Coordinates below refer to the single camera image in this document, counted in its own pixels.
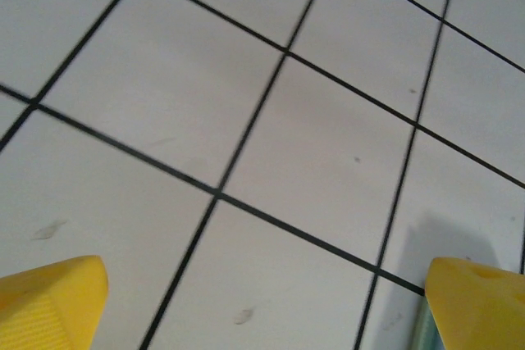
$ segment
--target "yellow object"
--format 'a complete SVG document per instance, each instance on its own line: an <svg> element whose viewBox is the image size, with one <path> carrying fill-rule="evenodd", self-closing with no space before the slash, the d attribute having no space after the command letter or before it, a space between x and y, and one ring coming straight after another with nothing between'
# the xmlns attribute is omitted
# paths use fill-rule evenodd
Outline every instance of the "yellow object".
<svg viewBox="0 0 525 350"><path fill-rule="evenodd" d="M525 276L439 257L425 293L447 350L525 349Z"/></svg>
<svg viewBox="0 0 525 350"><path fill-rule="evenodd" d="M98 256L0 279L1 350L89 349L107 297Z"/></svg>

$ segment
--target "textured yellow surface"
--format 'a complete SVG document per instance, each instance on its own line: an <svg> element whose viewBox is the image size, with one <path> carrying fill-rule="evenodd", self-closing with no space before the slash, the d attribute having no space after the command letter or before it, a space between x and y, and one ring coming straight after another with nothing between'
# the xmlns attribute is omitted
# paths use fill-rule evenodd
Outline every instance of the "textured yellow surface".
<svg viewBox="0 0 525 350"><path fill-rule="evenodd" d="M89 349L107 296L100 257L0 279L0 349Z"/></svg>
<svg viewBox="0 0 525 350"><path fill-rule="evenodd" d="M525 276L439 257L425 292L447 350L525 349Z"/></svg>

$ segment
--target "yellow plastic piece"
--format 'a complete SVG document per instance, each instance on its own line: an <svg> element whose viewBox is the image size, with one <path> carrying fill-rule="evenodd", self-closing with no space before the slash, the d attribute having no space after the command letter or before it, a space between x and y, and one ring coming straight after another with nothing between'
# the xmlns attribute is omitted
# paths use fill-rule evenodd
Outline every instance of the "yellow plastic piece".
<svg viewBox="0 0 525 350"><path fill-rule="evenodd" d="M107 297L98 256L0 279L0 349L89 349Z"/></svg>
<svg viewBox="0 0 525 350"><path fill-rule="evenodd" d="M425 293L447 350L525 349L525 276L439 257Z"/></svg>

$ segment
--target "white tile floor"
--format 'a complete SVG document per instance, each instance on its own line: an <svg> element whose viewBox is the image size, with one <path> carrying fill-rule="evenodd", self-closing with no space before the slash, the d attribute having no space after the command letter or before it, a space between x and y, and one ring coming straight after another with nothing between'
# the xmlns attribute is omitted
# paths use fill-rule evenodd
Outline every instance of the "white tile floor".
<svg viewBox="0 0 525 350"><path fill-rule="evenodd" d="M0 0L0 276L101 255L97 349L404 350L433 257L523 272L525 1L434 62L445 0L309 1Z"/></svg>

